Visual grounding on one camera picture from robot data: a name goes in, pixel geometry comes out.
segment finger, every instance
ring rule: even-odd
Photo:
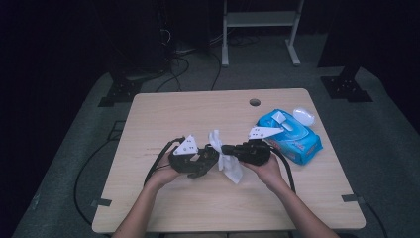
[[[252,164],[246,163],[246,162],[240,162],[243,166],[245,166],[246,168],[256,172],[257,171],[257,166],[254,166]]]
[[[160,159],[157,166],[159,167],[159,166],[163,166],[163,165],[167,165],[167,164],[169,164],[169,153],[165,153],[163,155],[163,157]]]

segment cable on floor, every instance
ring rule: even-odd
[[[74,202],[74,206],[77,210],[77,213],[81,216],[81,218],[90,226],[92,226],[92,222],[86,217],[86,215],[81,211],[80,206],[77,202],[77,186],[78,186],[78,182],[80,179],[80,176],[82,175],[84,169],[86,168],[86,166],[89,164],[89,162],[95,157],[95,155],[101,151],[106,145],[108,145],[108,143],[112,142],[112,141],[119,141],[119,138],[121,137],[122,133],[118,133],[117,135],[111,136],[113,132],[115,131],[120,131],[120,130],[116,130],[115,127],[117,125],[117,123],[119,122],[124,122],[124,121],[116,121],[114,123],[114,127],[111,130],[111,132],[108,134],[108,138],[106,140],[105,143],[103,143],[100,147],[98,147],[88,158],[87,160],[84,162],[83,166],[81,167],[79,173],[77,174],[77,178],[76,181],[74,183],[74,187],[73,187],[73,202]]]
[[[155,90],[155,92],[159,92],[160,91],[160,89],[163,87],[163,86],[165,86],[168,82],[170,82],[170,81],[172,81],[172,80],[176,80],[177,81],[177,84],[178,84],[178,90],[181,90],[181,88],[180,88],[180,82],[179,82],[179,80],[178,80],[178,77],[179,76],[181,76],[181,75],[183,75],[185,72],[187,72],[188,71],[188,69],[189,69],[189,62],[188,62],[188,60],[186,60],[186,59],[183,59],[183,58],[174,58],[175,60],[182,60],[182,61],[184,61],[185,63],[186,63],[186,68],[180,73],[180,74],[177,74],[177,75],[175,75],[172,71],[171,71],[171,73],[172,73],[172,75],[173,75],[173,77],[171,77],[171,78],[169,78],[169,79],[167,79],[166,81],[164,81],[156,90]]]
[[[216,85],[217,79],[218,79],[218,78],[219,78],[219,76],[220,76],[220,71],[222,70],[222,63],[220,62],[220,59],[216,56],[216,54],[211,53],[211,55],[213,55],[213,57],[215,57],[215,58],[216,58],[217,63],[218,63],[218,66],[219,66],[219,69],[218,69],[218,71],[217,71],[216,78],[214,79],[213,84],[211,85],[211,88],[210,88],[210,91],[213,91],[214,86]]]
[[[236,48],[244,48],[253,44],[256,44],[260,41],[259,36],[234,36],[229,38],[228,45],[230,47],[236,47]]]
[[[374,218],[377,220],[377,223],[379,223],[379,226],[380,226],[380,229],[382,231],[383,237],[387,238],[388,234],[386,233],[385,226],[383,225],[383,223],[380,220],[380,217],[377,215],[376,211],[374,211],[373,207],[363,197],[359,196],[358,194],[355,194],[355,196],[358,199],[358,204],[365,204],[367,206],[367,208],[373,214]]]

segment dark background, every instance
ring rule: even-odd
[[[293,3],[245,5],[281,10]],[[209,0],[0,4],[0,236],[9,237],[95,81],[110,67],[164,70],[170,54],[161,44],[162,27],[176,40],[208,47],[221,33],[223,5]],[[231,10],[242,6],[230,0]],[[307,0],[298,34],[329,33],[319,66],[342,66],[356,53],[418,130],[419,11],[418,1]]]

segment hand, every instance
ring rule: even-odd
[[[275,154],[271,154],[268,161],[261,166],[255,166],[244,162],[241,162],[241,164],[254,171],[270,190],[273,190],[273,188],[279,184],[287,185],[281,175],[281,170]]]
[[[157,164],[157,169],[152,174],[146,185],[152,185],[160,189],[180,175],[179,172],[170,166],[168,156],[169,153],[163,155],[160,162]]]

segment blue wet wipes package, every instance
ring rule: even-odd
[[[283,132],[265,140],[298,165],[307,164],[322,149],[320,137],[283,110],[275,109],[264,115],[258,126],[282,128]]]

